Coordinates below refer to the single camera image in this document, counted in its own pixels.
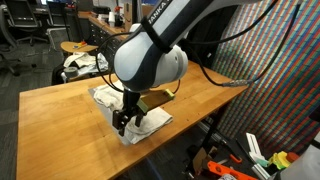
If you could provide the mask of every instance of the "black cable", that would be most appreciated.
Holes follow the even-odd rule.
[[[180,88],[180,82],[181,82],[181,80],[179,79],[179,81],[178,81],[178,86],[177,86],[176,90],[173,91],[173,94],[175,94],[175,93],[178,92],[178,90],[179,90],[179,88]]]
[[[116,36],[121,36],[121,35],[129,35],[131,34],[131,32],[124,32],[124,33],[117,33],[117,34],[113,34],[109,37],[107,37],[107,39],[99,46],[99,48],[97,49],[98,52],[101,51],[101,48],[110,40],[112,39],[113,37],[116,37]],[[99,66],[99,63],[98,63],[98,53],[96,53],[96,66],[97,66],[97,69],[98,69],[98,72],[101,76],[101,78],[104,80],[105,83],[108,84],[108,86],[110,86],[111,88],[113,88],[114,90],[118,91],[118,92],[123,92],[121,89],[117,88],[115,85],[113,84],[110,84],[103,76],[103,73],[101,72],[101,69],[100,69],[100,66]]]
[[[275,54],[274,54],[273,57],[271,58],[271,60],[270,60],[270,62],[268,63],[267,67],[262,71],[262,73],[261,73],[258,77],[253,78],[253,79],[251,79],[251,80],[233,80],[233,81],[225,82],[225,83],[217,83],[217,82],[213,81],[213,80],[209,77],[209,75],[207,74],[207,72],[205,71],[205,69],[204,69],[204,67],[203,67],[203,64],[202,64],[202,62],[201,62],[198,54],[192,49],[192,47],[190,46],[190,43],[189,43],[188,41],[185,41],[185,43],[183,43],[184,46],[185,46],[184,48],[185,48],[186,50],[189,50],[189,51],[192,53],[193,57],[198,61],[199,66],[200,66],[200,68],[201,68],[204,76],[205,76],[205,77],[207,78],[207,80],[210,81],[212,84],[217,85],[217,86],[227,86],[227,87],[237,87],[237,86],[249,85],[249,84],[251,84],[251,83],[259,80],[259,79],[270,69],[270,67],[272,66],[272,64],[273,64],[274,61],[276,60],[278,54],[280,53],[280,51],[281,51],[281,49],[282,49],[282,46],[284,45],[287,37],[288,37],[289,34],[290,34],[290,31],[291,31],[291,29],[292,29],[292,27],[293,27],[294,21],[295,21],[295,19],[296,19],[296,17],[297,17],[297,14],[298,14],[298,12],[299,12],[300,6],[301,6],[301,4],[297,4],[297,5],[296,5],[296,8],[295,8],[295,11],[294,11],[293,16],[292,16],[292,18],[291,18],[289,27],[288,27],[285,35],[283,36],[282,41],[281,41],[280,45],[279,45],[278,48],[277,48],[277,51],[275,52]]]
[[[113,87],[116,87],[116,86],[113,84],[112,80],[111,80],[111,72],[113,72],[113,70],[114,70],[114,66],[111,67],[111,70],[110,70],[110,73],[109,73],[109,82],[110,82],[110,84],[111,84]]]
[[[196,61],[198,61],[200,69],[201,69],[202,73],[204,74],[204,76],[207,78],[207,80],[216,86],[223,86],[223,84],[217,83],[210,78],[210,76],[207,74],[206,70],[204,69],[204,66],[203,66],[198,54],[191,48],[191,46],[187,46],[186,48],[189,49],[189,52],[191,52],[192,56],[196,59]]]
[[[279,0],[274,0],[271,5],[266,9],[266,11],[264,11],[264,13],[253,23],[251,24],[251,26],[249,26],[247,29],[243,30],[242,32],[233,35],[231,37],[228,37],[226,39],[221,39],[219,41],[210,41],[210,42],[189,42],[190,44],[193,45],[216,45],[216,44],[220,44],[220,43],[224,43],[230,40],[233,40],[235,38],[238,38],[242,35],[244,35],[245,33],[249,32],[252,28],[254,28],[270,11],[271,9],[273,9],[273,7],[275,6],[275,4],[277,4]]]
[[[269,64],[267,65],[267,67],[262,71],[262,73],[261,73],[258,77],[254,78],[254,79],[252,80],[253,82],[259,80],[259,79],[269,70],[269,68],[271,67],[271,65],[273,64],[273,62],[276,60],[278,54],[280,53],[280,51],[281,51],[281,49],[282,49],[282,46],[284,45],[284,43],[286,42],[286,39],[288,38],[288,36],[289,36],[289,34],[290,34],[290,31],[291,31],[291,29],[292,29],[292,27],[293,27],[294,21],[296,20],[296,17],[297,17],[297,15],[298,15],[300,6],[301,6],[301,4],[297,4],[296,9],[295,9],[295,11],[294,11],[294,14],[293,14],[293,16],[292,16],[291,22],[290,22],[290,24],[289,24],[289,27],[288,27],[285,35],[283,36],[283,39],[282,39],[280,45],[278,46],[277,51],[275,52],[275,54],[273,55],[272,59],[270,60]]]

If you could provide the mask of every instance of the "wall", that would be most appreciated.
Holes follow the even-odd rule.
[[[223,37],[248,27],[271,4],[238,8]],[[258,75],[278,47],[297,0],[280,0],[258,27],[219,46],[212,69],[233,79]],[[320,9],[305,0],[285,46],[268,73],[229,106],[219,129],[257,135],[271,150],[302,152],[320,130],[309,114],[320,105]]]

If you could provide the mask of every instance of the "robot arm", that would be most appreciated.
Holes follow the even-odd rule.
[[[261,0],[161,0],[144,24],[117,50],[115,73],[132,92],[180,79],[187,69],[187,56],[175,46],[209,13],[231,5]]]

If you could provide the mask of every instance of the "floor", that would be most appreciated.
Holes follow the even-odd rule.
[[[0,180],[15,179],[18,131],[19,92],[51,85],[52,69],[61,63],[61,52],[50,50],[48,44],[33,47],[21,44],[7,58],[19,57],[24,63],[17,68],[19,77],[0,69]],[[195,126],[146,157],[118,179],[186,179],[183,174],[189,162],[186,149],[199,145],[204,132]]]

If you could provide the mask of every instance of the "yellow object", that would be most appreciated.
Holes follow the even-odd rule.
[[[148,111],[173,100],[174,97],[174,94],[169,89],[148,91],[147,93],[142,94],[137,105],[144,113],[147,113]]]
[[[287,160],[287,153],[281,151],[280,153],[274,153],[273,156],[269,159],[271,164],[275,164],[277,168],[284,169],[290,166],[290,162]]]

